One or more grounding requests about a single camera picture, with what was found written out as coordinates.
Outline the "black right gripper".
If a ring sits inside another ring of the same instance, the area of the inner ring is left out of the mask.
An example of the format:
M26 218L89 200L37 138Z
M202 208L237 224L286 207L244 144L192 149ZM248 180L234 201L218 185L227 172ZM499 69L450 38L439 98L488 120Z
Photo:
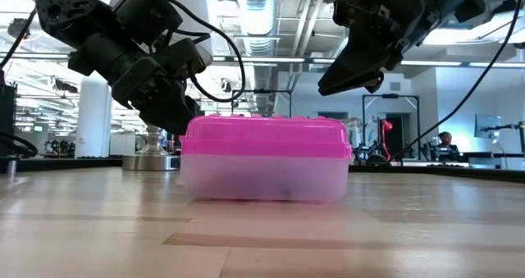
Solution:
M348 42L318 82L322 96L365 88L375 93L385 68L403 60L425 11L424 0L335 0L334 22L349 29Z

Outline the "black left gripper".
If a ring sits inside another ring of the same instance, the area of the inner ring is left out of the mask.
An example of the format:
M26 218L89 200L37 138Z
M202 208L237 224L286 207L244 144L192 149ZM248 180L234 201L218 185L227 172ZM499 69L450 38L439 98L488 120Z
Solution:
M169 133L185 135L189 123L201 115L189 96L165 96L171 87L203 72L207 67L197 44L190 38L173 43L153 55L128 65L112 83L112 96L122 106L139 111L139 117Z

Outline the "clear box with pink lid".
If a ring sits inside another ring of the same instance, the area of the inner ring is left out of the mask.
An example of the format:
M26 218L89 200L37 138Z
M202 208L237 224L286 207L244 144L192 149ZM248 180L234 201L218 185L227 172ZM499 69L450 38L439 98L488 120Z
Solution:
M347 191L341 121L200 116L180 141L180 178L196 198L330 203Z

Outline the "white shade silver table lamp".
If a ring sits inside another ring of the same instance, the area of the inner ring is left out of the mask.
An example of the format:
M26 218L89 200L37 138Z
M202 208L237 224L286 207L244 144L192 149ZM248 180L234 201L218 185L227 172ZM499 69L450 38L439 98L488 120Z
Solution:
M120 0L110 0L114 7ZM196 16L208 20L207 0L176 0ZM123 169L127 171L174 171L179 168L180 159L162 149L161 130L148 125L144 146L135 155L123 157Z

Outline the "red desk lamp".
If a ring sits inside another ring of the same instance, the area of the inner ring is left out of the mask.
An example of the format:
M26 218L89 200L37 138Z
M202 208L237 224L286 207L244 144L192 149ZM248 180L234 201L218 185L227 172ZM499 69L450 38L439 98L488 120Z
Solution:
M388 120L381 120L381 146L385 153L388 152L386 134L393 129L393 125Z

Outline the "white column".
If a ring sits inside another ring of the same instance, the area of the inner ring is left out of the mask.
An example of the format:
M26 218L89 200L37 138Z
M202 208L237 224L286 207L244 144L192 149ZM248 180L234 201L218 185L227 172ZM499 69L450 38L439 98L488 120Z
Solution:
M107 81L97 72L80 83L75 156L107 157L111 136L112 95Z

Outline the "person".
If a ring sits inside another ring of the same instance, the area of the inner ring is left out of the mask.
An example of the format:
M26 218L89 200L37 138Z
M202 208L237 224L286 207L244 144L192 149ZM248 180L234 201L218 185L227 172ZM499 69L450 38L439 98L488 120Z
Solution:
M441 132L438 134L438 138L440 140L440 143L436 148L438 156L457 157L460 155L458 147L452 144L452 134L450 132Z

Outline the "grey monitor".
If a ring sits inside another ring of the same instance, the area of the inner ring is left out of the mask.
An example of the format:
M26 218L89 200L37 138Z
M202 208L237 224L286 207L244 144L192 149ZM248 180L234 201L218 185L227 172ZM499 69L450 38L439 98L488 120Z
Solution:
M486 114L475 115L474 136L479 139L498 139L501 117Z

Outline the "black gantry frame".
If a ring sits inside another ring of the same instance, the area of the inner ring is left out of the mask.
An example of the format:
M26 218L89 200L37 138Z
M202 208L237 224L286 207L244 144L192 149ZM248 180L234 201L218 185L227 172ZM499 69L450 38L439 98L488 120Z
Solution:
M252 116L277 116L279 106L288 106L282 115L292 117L292 92L285 89L233 89L231 92L231 113L247 111Z
M365 139L366 134L366 126L364 124L366 120L366 111L369 106L373 104L373 102L377 99L398 99L402 98L407 103L409 103L415 110L417 114L417 135L418 137L410 144L410 146L413 146L414 144L418 148L418 160L422 159L421 154L421 142L422 142L422 131L421 131L421 102L420 97L418 95L405 95L405 94L397 94L397 93L384 93L384 94L364 94L362 96L362 120L363 120L363 128L362 128L362 137Z

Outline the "silver ventilation duct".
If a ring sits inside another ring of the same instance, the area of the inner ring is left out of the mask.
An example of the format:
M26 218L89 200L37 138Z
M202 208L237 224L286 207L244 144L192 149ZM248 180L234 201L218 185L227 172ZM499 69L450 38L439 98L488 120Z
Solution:
M276 55L276 4L278 0L237 0L240 9L240 30L246 57L274 57ZM253 66L252 89L272 89L276 83L275 68ZM257 114L270 116L274 93L254 95Z

